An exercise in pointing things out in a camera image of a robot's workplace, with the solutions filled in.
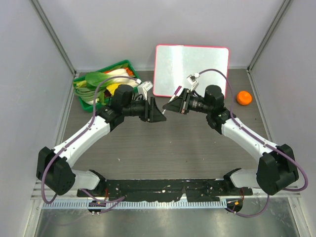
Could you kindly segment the purple capped marker pen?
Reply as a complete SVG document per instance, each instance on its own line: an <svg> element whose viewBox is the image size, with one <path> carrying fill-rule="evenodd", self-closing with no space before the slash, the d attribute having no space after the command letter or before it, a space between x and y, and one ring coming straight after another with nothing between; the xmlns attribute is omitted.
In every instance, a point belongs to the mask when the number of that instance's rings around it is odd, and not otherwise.
<svg viewBox="0 0 316 237"><path fill-rule="evenodd" d="M181 87L179 86L179 87L175 90L174 94L171 96L171 98L169 99L168 102L171 102L172 100L175 99L175 97L177 96L177 94L178 94L178 92L180 91L180 89L181 89Z"/></svg>

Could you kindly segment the pink framed whiteboard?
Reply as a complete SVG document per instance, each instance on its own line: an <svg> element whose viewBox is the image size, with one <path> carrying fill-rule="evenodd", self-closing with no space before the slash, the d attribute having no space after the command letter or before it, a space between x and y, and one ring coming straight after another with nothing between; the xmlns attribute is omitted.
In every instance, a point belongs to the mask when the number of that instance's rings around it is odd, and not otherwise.
<svg viewBox="0 0 316 237"><path fill-rule="evenodd" d="M170 97L179 86L191 88L187 77L206 69L217 69L227 75L228 64L229 50L226 47L157 45L153 93Z"/></svg>

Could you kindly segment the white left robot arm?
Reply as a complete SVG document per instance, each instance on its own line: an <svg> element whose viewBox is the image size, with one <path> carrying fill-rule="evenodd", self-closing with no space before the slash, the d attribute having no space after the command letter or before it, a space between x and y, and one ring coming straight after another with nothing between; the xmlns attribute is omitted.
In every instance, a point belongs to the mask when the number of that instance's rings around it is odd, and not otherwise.
<svg viewBox="0 0 316 237"><path fill-rule="evenodd" d="M104 193L106 181L101 174L94 170L72 169L79 157L123 123L125 117L138 117L144 122L166 121L154 97L136 100L133 94L130 85L119 85L110 104L96 111L90 121L71 138L53 149L44 147L40 150L36 176L44 186L59 196L74 189L86 189L94 197Z"/></svg>

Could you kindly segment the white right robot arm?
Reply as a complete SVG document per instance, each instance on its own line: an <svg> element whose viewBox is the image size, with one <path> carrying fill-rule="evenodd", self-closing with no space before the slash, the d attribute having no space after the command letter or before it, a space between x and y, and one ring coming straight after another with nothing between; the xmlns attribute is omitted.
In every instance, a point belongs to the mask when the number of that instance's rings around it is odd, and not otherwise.
<svg viewBox="0 0 316 237"><path fill-rule="evenodd" d="M183 89L163 109L183 115L189 111L206 114L207 123L212 129L232 139L256 160L256 169L237 168L224 176L227 179L223 182L225 193L234 195L241 188L248 187L260 188L272 196L298 180L293 150L286 144L278 146L264 139L231 114L224 106L220 87L209 85L204 97Z"/></svg>

